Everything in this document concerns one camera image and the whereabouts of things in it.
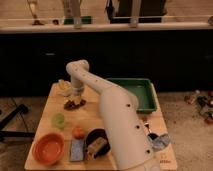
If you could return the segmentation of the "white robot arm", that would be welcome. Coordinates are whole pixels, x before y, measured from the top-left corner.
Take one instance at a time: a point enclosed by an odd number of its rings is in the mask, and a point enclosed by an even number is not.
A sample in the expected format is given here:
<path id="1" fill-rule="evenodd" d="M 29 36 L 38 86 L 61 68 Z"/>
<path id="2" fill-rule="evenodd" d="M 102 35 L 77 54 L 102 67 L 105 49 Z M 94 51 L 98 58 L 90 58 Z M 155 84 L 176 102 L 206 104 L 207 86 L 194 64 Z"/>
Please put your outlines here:
<path id="1" fill-rule="evenodd" d="M 100 94 L 99 113 L 120 171 L 161 171 L 160 163 L 137 115 L 137 97 L 121 86 L 89 72 L 86 60 L 69 62 L 72 92 L 81 95 L 84 85 Z"/>

